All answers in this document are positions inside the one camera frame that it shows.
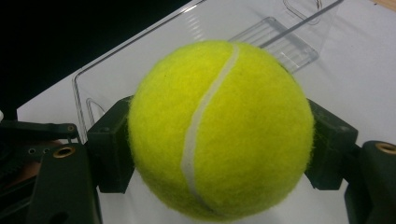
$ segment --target yellow tennis ball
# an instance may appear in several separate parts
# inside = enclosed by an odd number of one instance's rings
[[[248,44],[204,41],[160,60],[131,102],[136,169],[160,200],[203,220],[281,202],[310,159],[313,116],[293,77]]]

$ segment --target ball felt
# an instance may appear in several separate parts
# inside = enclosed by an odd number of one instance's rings
[[[310,159],[313,117],[269,53],[221,40],[156,63],[129,112],[136,169],[160,200],[203,220],[259,213],[293,190]]]

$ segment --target clear plastic container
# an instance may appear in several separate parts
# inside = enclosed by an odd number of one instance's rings
[[[206,40],[244,41],[295,72],[319,57],[343,0],[201,0],[174,12],[75,73],[81,139],[149,69],[174,49]]]

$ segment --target black background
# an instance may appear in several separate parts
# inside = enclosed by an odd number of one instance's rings
[[[189,0],[0,2],[0,110],[16,109]]]

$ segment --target white table surface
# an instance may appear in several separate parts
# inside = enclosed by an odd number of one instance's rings
[[[369,0],[338,8],[320,57],[295,73],[306,96],[359,130],[357,144],[396,143],[396,13]],[[18,109],[21,121],[72,122],[72,76]],[[312,189],[305,176],[281,204],[233,223],[347,223],[344,190]],[[105,223],[203,223],[166,208],[134,173],[125,194],[100,194]]]

